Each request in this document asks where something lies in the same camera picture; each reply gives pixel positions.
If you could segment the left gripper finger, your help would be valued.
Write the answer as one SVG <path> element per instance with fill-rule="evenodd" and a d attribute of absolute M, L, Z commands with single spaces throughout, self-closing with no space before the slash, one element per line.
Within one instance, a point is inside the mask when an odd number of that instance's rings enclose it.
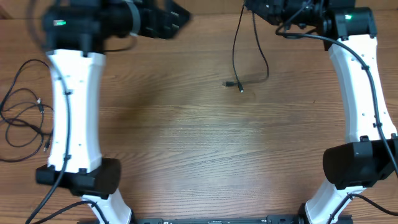
<path fill-rule="evenodd" d="M 191 14 L 173 0 L 165 0 L 165 11 L 179 18 L 189 19 Z"/>
<path fill-rule="evenodd" d="M 161 38 L 162 39 L 173 39 L 181 29 L 183 29 L 190 19 L 185 18 L 182 20 L 173 20 L 171 18 L 166 18 L 162 21 Z"/>

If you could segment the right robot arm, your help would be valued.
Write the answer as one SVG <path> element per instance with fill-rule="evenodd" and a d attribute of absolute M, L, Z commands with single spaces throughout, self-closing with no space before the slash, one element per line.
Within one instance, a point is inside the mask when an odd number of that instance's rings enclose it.
<path fill-rule="evenodd" d="M 339 0 L 245 0 L 286 39 L 317 39 L 333 62 L 345 111 L 345 143 L 323 155 L 325 180 L 294 223 L 351 223 L 341 213 L 376 182 L 397 172 L 397 129 L 377 68 L 377 28 L 368 7 Z"/>

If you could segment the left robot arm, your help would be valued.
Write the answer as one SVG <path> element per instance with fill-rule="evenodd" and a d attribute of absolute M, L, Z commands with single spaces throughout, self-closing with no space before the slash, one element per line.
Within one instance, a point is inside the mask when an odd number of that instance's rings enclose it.
<path fill-rule="evenodd" d="M 71 1 L 47 9 L 42 25 L 51 62 L 53 143 L 36 181 L 68 189 L 88 204 L 98 223 L 134 223 L 119 191 L 121 162 L 102 156 L 99 144 L 100 83 L 110 37 L 172 39 L 190 12 L 174 1 Z"/>

